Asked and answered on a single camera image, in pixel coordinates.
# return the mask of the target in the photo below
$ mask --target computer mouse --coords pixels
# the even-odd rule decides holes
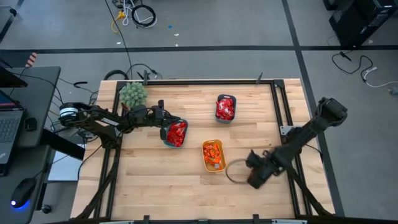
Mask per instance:
[[[23,179],[15,188],[14,193],[12,193],[11,205],[14,208],[21,208],[25,205],[35,189],[35,186],[36,180],[34,178]]]

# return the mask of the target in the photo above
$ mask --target yellow cable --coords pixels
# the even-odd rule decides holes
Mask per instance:
[[[116,31],[116,30],[113,28],[114,22],[117,21],[118,19],[124,19],[124,18],[126,18],[126,14],[125,14],[124,12],[122,12],[122,11],[119,11],[119,15],[117,16],[117,18],[116,18],[114,21],[112,21],[111,29],[112,29],[112,31],[113,31],[115,34],[118,34],[119,31]]]

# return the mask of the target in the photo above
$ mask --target laptop keyboard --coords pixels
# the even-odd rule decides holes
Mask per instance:
[[[19,118],[0,118],[0,142],[11,142],[17,133]]]

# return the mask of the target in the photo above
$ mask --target laptop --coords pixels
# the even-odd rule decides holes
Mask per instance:
[[[6,175],[2,165],[9,162],[25,109],[0,90],[0,175]]]

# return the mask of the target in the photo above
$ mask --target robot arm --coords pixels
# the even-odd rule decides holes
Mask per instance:
[[[164,110],[163,100],[157,106],[146,108],[137,106],[128,111],[126,115],[119,116],[102,109],[99,106],[89,106],[84,103],[65,103],[60,107],[59,121],[65,127],[83,128],[97,135],[103,144],[103,148],[116,149],[119,146],[118,133],[130,133],[134,128],[158,127],[160,138],[166,138],[165,129],[168,125],[180,120]]]

